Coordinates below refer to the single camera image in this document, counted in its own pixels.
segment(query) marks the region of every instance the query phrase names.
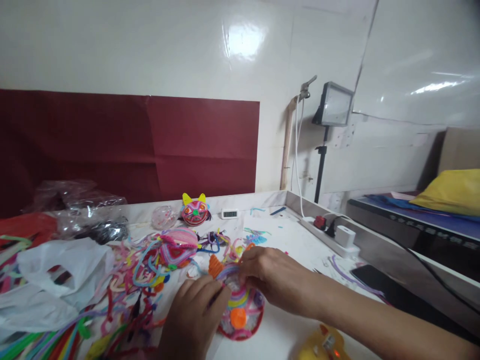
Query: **white power strip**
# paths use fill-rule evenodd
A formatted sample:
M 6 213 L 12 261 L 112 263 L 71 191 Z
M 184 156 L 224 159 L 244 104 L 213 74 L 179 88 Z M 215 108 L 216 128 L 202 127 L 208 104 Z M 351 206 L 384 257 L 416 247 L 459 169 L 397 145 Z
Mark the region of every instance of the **white power strip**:
M 344 259 L 351 259 L 357 257 L 360 254 L 360 248 L 352 245 L 350 247 L 343 247 L 337 243 L 334 239 L 328 236 L 324 231 L 320 230 L 314 225 L 315 219 L 313 217 L 304 217 L 301 219 L 301 224 L 308 229 L 313 235 L 319 238 L 322 243 L 327 245 L 330 249 L 336 252 Z

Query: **orange felt piece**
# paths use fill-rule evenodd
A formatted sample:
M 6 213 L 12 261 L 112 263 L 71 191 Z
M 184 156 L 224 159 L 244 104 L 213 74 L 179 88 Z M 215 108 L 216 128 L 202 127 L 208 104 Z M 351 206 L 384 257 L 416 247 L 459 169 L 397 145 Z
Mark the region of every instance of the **orange felt piece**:
M 210 256 L 210 262 L 208 263 L 208 273 L 211 275 L 211 277 L 216 279 L 223 269 L 224 266 L 220 262 L 220 260 L 217 259 L 215 255 Z
M 247 324 L 247 312 L 243 307 L 236 307 L 230 312 L 230 322 L 235 329 L 243 329 Z

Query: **yellow cushion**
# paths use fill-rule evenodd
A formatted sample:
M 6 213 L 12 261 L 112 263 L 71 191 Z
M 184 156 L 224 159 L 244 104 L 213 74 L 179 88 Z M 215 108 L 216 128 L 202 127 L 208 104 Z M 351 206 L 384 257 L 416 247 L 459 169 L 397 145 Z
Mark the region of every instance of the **yellow cushion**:
M 480 217 L 480 169 L 442 171 L 410 203 L 433 210 Z

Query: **yellow cat ears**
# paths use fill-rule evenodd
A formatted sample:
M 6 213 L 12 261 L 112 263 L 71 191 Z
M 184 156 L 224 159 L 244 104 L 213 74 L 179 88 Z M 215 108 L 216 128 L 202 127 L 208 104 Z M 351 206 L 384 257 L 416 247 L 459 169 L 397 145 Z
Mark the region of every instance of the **yellow cat ears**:
M 187 195 L 186 192 L 183 193 L 183 195 L 181 196 L 182 199 L 183 199 L 183 205 L 187 206 L 188 204 L 190 204 L 192 202 L 192 198 L 190 196 Z M 202 193 L 199 197 L 198 197 L 198 201 L 202 202 L 202 203 L 206 203 L 207 202 L 207 197 L 205 196 L 204 193 Z

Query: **hand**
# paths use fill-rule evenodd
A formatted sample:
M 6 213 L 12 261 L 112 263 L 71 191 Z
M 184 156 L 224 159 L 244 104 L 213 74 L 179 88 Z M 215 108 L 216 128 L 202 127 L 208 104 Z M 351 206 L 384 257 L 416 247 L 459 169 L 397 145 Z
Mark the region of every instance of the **hand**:
M 242 284 L 260 290 L 272 305 L 306 318 L 319 318 L 322 277 L 271 247 L 254 246 L 241 258 Z
M 186 280 L 168 312 L 159 355 L 165 359 L 205 359 L 231 294 L 228 286 L 222 289 L 222 283 L 210 275 Z

